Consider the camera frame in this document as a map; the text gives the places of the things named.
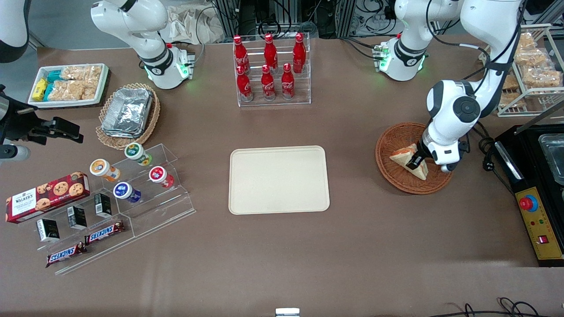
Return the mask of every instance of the yogurt cup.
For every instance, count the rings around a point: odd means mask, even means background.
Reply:
[[[141,199],[141,192],[127,182],[118,183],[113,188],[113,195],[117,199],[127,200],[128,202],[138,202]]]
[[[115,182],[120,177],[120,170],[116,169],[108,161],[103,158],[94,160],[90,164],[90,172],[94,176],[105,178],[109,182]]]
[[[143,146],[137,142],[129,143],[125,147],[125,157],[134,160],[137,164],[141,166],[147,166],[153,160],[153,157],[145,152]]]
[[[155,166],[149,172],[149,179],[164,188],[169,188],[174,184],[174,176],[170,175],[162,166]]]

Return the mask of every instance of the small black box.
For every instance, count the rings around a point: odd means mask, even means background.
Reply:
[[[39,219],[36,224],[37,232],[39,232],[39,240],[41,242],[54,242],[61,238],[59,236],[59,229],[57,228],[57,221]]]
[[[94,196],[94,204],[96,205],[96,215],[104,218],[112,216],[112,202],[108,196],[97,193]]]
[[[88,227],[86,224],[86,214],[84,214],[84,209],[82,208],[70,206],[67,208],[67,218],[69,220],[69,227],[71,228],[85,229]]]

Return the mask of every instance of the walkers cookie box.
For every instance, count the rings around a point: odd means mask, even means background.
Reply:
[[[6,199],[6,221],[20,223],[88,195],[88,177],[77,171]]]

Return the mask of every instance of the yellow panel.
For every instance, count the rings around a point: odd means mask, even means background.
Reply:
[[[540,201],[539,192],[536,190],[536,187],[531,187],[522,192],[518,192],[515,194],[515,197],[519,202],[519,199],[525,197],[526,195],[531,195],[536,198],[536,201],[539,204],[539,208],[534,212],[529,212],[528,210],[524,210],[519,207],[525,226],[527,227],[529,237],[531,238],[532,245],[535,248],[536,257],[541,260],[562,259],[562,251],[560,250],[560,246],[558,245],[558,241],[554,235],[552,225],[548,220],[547,213],[544,210],[543,203]],[[548,243],[541,244],[541,236],[546,236]]]

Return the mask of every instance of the aluminum foil container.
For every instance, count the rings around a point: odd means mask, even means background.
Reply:
[[[102,131],[110,137],[140,137],[145,131],[152,100],[152,93],[146,89],[119,89],[108,107]]]

